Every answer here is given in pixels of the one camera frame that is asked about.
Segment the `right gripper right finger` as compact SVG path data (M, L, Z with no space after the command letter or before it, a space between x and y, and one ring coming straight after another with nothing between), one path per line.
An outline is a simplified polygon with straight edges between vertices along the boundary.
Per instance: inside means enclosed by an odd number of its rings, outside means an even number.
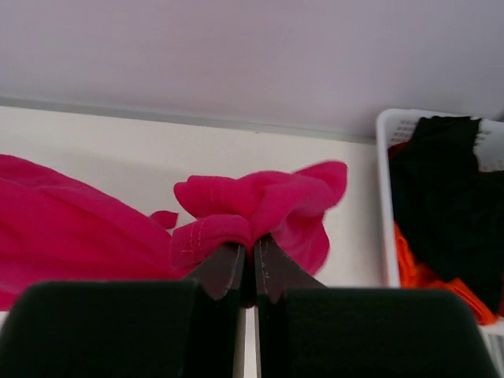
M261 377L496 377L466 304L441 290L326 287L254 246Z

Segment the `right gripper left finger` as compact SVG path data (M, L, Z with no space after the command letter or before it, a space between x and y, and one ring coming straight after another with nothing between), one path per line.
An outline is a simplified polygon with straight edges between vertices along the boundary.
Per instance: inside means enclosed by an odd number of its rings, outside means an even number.
M4 377L240 377L246 250L217 249L181 280L29 287L1 328Z

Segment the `pink t shirt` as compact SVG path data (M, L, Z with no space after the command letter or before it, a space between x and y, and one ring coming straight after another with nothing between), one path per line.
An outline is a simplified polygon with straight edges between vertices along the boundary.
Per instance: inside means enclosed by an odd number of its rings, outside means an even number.
M179 279L225 243L251 249L263 236L309 274L330 249L323 220L347 189L347 166L326 161L296 172L232 179L191 176L177 183L193 217L140 213L53 169L1 157L1 308L49 280Z

